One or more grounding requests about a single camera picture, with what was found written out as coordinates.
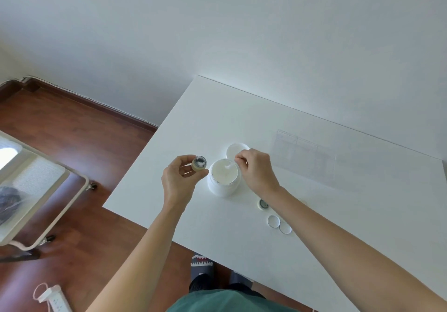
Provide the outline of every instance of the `left hand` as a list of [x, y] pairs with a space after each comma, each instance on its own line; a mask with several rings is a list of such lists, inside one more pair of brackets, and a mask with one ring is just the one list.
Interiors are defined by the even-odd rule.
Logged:
[[189, 165], [195, 155], [176, 157], [163, 171], [161, 183], [165, 192], [164, 208], [176, 208], [184, 211], [193, 196], [195, 185], [208, 174], [208, 169], [193, 171]]

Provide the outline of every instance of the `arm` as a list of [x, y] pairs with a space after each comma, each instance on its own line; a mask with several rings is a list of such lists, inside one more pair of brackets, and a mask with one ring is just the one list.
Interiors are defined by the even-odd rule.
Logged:
[[161, 178], [165, 192], [161, 212], [87, 312], [148, 310], [177, 223], [195, 185], [208, 174], [208, 170], [196, 173], [190, 165], [186, 166], [194, 158], [195, 155], [177, 157], [165, 168]]
[[410, 273], [282, 188], [268, 154], [251, 149], [235, 161], [251, 190], [286, 220], [359, 310], [447, 310], [447, 302]]

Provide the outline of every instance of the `person's leg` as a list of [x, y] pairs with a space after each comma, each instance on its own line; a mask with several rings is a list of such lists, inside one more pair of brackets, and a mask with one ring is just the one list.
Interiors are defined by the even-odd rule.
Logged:
[[253, 291], [252, 288], [253, 281], [248, 279], [247, 277], [244, 277], [243, 275], [231, 271], [230, 275], [230, 281], [227, 286], [227, 290], [235, 290], [242, 293], [245, 293], [247, 295], [253, 295], [254, 297], [264, 298], [265, 297], [256, 291]]
[[215, 290], [214, 263], [208, 258], [195, 254], [191, 259], [191, 284], [189, 292]]

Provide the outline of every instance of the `cable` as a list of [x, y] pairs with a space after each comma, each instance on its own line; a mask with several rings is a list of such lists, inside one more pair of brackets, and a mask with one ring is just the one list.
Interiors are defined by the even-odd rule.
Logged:
[[[45, 291], [48, 290], [48, 284], [47, 284], [46, 282], [43, 282], [43, 283], [37, 285], [37, 287], [34, 289], [34, 292], [33, 292], [33, 299], [36, 300], [36, 301], [39, 301], [39, 300], [36, 298], [36, 291], [37, 291], [37, 289], [38, 289], [41, 285], [45, 285]], [[49, 302], [48, 300], [47, 300], [47, 306], [48, 306], [48, 312], [51, 312], [51, 309], [50, 309], [50, 302]]]

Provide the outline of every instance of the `wooden floor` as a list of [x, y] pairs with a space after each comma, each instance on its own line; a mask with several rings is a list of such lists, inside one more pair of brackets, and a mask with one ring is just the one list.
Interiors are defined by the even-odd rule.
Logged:
[[[0, 264], [0, 312], [47, 311], [46, 304], [32, 300], [42, 282], [59, 284], [73, 311], [85, 311], [145, 232], [102, 205], [153, 133], [44, 89], [21, 90], [0, 103], [0, 130], [99, 184], [56, 224], [51, 234], [57, 238], [39, 248], [41, 259]], [[16, 239], [31, 243], [81, 185], [80, 178], [70, 176]], [[15, 251], [0, 247], [0, 254]], [[172, 244], [150, 311], [165, 311], [188, 292], [192, 254]], [[229, 270], [218, 265], [216, 272], [223, 285]], [[256, 290], [281, 304], [312, 311], [267, 287], [257, 285]]]

